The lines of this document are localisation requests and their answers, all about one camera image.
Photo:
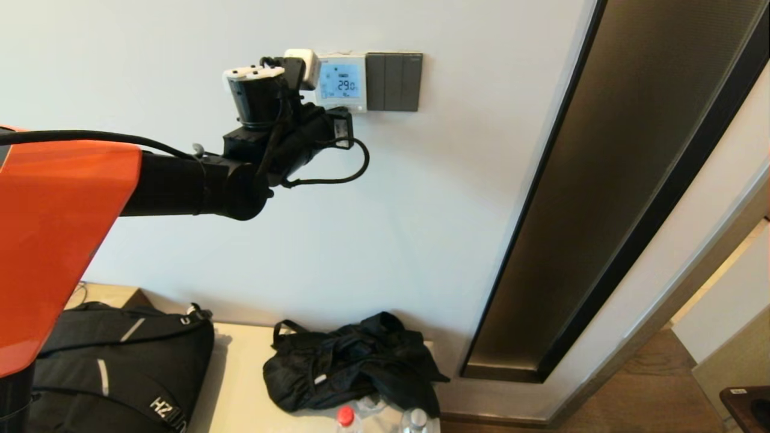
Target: digital temperature display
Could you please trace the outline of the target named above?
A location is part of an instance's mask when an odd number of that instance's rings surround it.
[[[321,64],[321,98],[359,98],[359,66],[350,63]]]

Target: thermostat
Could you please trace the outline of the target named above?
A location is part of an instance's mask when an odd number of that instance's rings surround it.
[[[367,111],[367,60],[363,54],[319,55],[321,68],[316,103],[326,109]]]

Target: black cloth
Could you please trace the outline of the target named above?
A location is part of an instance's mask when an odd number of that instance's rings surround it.
[[[92,302],[67,310],[35,362],[30,433],[183,433],[214,344],[211,313]]]
[[[279,334],[282,326],[295,334]],[[379,313],[334,332],[310,332],[292,321],[276,324],[276,354],[263,367],[270,398],[287,412],[333,408],[380,393],[404,409],[440,415],[431,382],[448,382],[423,342],[397,317]]]

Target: white plug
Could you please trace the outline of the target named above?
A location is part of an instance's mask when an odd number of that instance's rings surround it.
[[[318,84],[318,75],[321,63],[312,49],[287,49],[283,57],[293,57],[305,61],[305,76],[302,78],[302,90],[315,90]]]

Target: plastic water bottle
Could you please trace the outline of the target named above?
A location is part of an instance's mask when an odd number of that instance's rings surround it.
[[[432,433],[433,426],[428,415],[420,408],[410,409],[403,413],[399,433]]]
[[[337,433],[363,433],[361,420],[350,406],[343,406],[337,412]]]

